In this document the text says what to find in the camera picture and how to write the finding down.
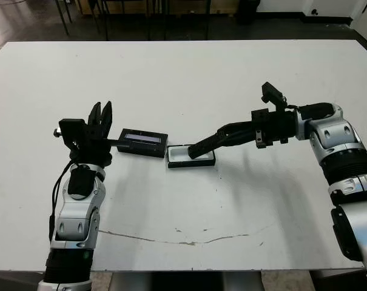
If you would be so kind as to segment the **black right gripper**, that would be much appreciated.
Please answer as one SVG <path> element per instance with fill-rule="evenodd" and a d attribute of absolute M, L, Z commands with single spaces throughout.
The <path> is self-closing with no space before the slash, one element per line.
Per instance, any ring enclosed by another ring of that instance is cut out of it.
<path fill-rule="evenodd" d="M 263 149 L 272 146 L 274 141 L 286 144 L 296 134 L 293 111 L 254 110 L 251 118 L 252 122 L 233 122 L 220 127 L 217 133 L 225 135 L 220 145 L 231 147 L 255 141 L 257 148 Z"/>

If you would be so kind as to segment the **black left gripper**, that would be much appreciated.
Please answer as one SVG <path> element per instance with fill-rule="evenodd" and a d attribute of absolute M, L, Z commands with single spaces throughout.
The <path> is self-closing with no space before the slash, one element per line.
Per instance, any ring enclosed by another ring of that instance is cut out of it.
<path fill-rule="evenodd" d="M 112 103 L 108 101 L 101 112 L 101 103 L 97 102 L 89 114 L 87 124 L 76 123 L 70 130 L 70 159 L 78 164 L 109 166 L 112 162 L 111 148 L 123 148 L 123 142 L 108 138 L 111 125 Z"/>

